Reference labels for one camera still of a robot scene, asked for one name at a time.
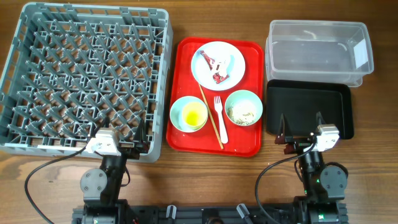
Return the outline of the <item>yellow plastic cup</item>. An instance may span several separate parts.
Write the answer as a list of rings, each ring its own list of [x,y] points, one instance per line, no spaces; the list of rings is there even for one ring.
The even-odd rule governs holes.
[[[189,102],[182,110],[183,122],[191,129],[199,129],[208,118],[208,111],[202,102]]]

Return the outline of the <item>rice food scraps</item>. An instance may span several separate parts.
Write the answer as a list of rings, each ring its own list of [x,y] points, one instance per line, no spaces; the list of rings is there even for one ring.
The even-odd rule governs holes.
[[[250,101],[233,103],[227,110],[227,115],[232,122],[240,126],[248,126],[255,122],[257,112],[255,105]]]

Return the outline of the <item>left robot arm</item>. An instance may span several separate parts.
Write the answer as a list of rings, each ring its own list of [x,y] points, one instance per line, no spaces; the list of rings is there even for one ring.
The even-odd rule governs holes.
[[[138,216],[127,200],[120,199],[123,175],[128,173],[126,162],[138,160],[148,152],[146,125],[140,120],[131,147],[119,145],[119,132],[109,127],[109,118],[96,128],[86,147],[102,157],[99,168],[86,171],[80,180],[84,206],[75,209],[72,223],[139,223]]]

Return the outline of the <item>red snack wrapper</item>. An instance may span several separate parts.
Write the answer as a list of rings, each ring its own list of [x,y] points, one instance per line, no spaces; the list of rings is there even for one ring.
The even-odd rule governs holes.
[[[213,58],[209,57],[208,54],[207,54],[204,50],[201,50],[201,51],[200,51],[200,54],[201,54],[201,55],[204,57],[204,59],[206,60],[208,66],[209,66],[211,75],[212,75],[212,77],[213,77],[213,79],[214,79],[214,81],[215,81],[216,84],[219,84],[219,83],[225,81],[227,78],[229,78],[229,74],[228,74],[227,77],[221,77],[221,76],[219,76],[219,75],[216,73],[216,68],[215,68],[215,66],[216,66],[216,65],[215,65],[216,59],[213,59]]]

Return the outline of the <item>wooden chopstick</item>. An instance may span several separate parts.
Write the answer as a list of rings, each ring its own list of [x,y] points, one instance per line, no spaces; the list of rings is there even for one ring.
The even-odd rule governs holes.
[[[220,148],[221,148],[221,150],[224,150],[223,143],[221,142],[221,138],[220,138],[220,135],[219,135],[219,133],[218,133],[218,129],[217,129],[217,127],[216,127],[216,124],[215,124],[215,122],[214,122],[213,115],[212,115],[212,113],[211,113],[211,110],[210,110],[210,107],[209,107],[209,105],[208,105],[208,102],[207,102],[206,96],[205,96],[205,94],[204,94],[204,91],[203,91],[203,89],[202,89],[202,87],[201,87],[200,84],[198,84],[198,86],[199,86],[200,93],[201,93],[201,96],[202,96],[202,98],[203,98],[203,101],[204,101],[204,103],[205,103],[205,105],[206,105],[206,108],[207,108],[207,111],[208,111],[208,114],[209,114],[209,117],[210,117],[210,121],[211,121],[212,127],[213,127],[213,129],[214,129],[214,132],[215,132],[215,134],[216,134],[216,138],[217,138],[217,140],[218,140],[218,143],[219,143],[219,145],[220,145]]]

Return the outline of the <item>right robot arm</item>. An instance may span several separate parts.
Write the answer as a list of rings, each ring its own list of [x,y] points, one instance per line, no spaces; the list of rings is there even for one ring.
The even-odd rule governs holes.
[[[305,191],[296,196],[284,223],[348,223],[348,211],[344,203],[348,183],[348,170],[337,162],[324,162],[322,152],[332,149],[340,138],[334,124],[326,124],[317,113],[318,126],[308,137],[295,138],[287,118],[280,116],[276,144],[285,145],[285,154],[296,154]]]

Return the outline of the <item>light blue bowl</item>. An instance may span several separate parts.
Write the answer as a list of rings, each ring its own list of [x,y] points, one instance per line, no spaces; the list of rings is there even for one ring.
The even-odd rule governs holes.
[[[195,96],[184,96],[184,97],[179,98],[177,101],[175,101],[173,103],[173,105],[172,105],[172,107],[170,109],[170,121],[173,124],[173,126],[175,128],[177,128],[179,131],[182,131],[182,132],[185,132],[185,133],[193,133],[193,132],[198,131],[199,129],[201,129],[206,124],[205,123],[199,129],[194,130],[194,129],[189,128],[183,122],[183,119],[182,119],[183,107],[189,102],[196,102],[196,101],[202,102],[204,104],[204,102],[201,99],[199,99],[199,98],[197,98]]]

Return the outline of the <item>white tissue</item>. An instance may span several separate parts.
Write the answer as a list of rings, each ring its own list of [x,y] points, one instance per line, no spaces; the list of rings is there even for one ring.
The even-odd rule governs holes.
[[[216,73],[221,76],[221,77],[227,77],[228,76],[228,67],[231,63],[232,56],[227,55],[223,56],[219,59],[216,60],[215,62],[215,68],[216,68]]]

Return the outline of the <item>light green bowl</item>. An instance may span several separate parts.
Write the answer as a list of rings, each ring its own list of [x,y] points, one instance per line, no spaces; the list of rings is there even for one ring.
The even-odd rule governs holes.
[[[233,103],[239,102],[239,101],[250,101],[250,102],[252,102],[255,105],[257,116],[256,116],[255,122],[252,123],[251,125],[253,125],[256,122],[258,122],[260,120],[260,118],[262,116],[262,112],[263,112],[262,101],[255,93],[253,93],[253,92],[251,92],[249,90],[237,90],[237,91],[234,91],[232,94],[230,94],[229,97],[227,97],[227,99],[225,101],[225,104],[224,104],[224,107],[225,107],[224,110],[226,111],[226,114],[227,114],[228,108]]]

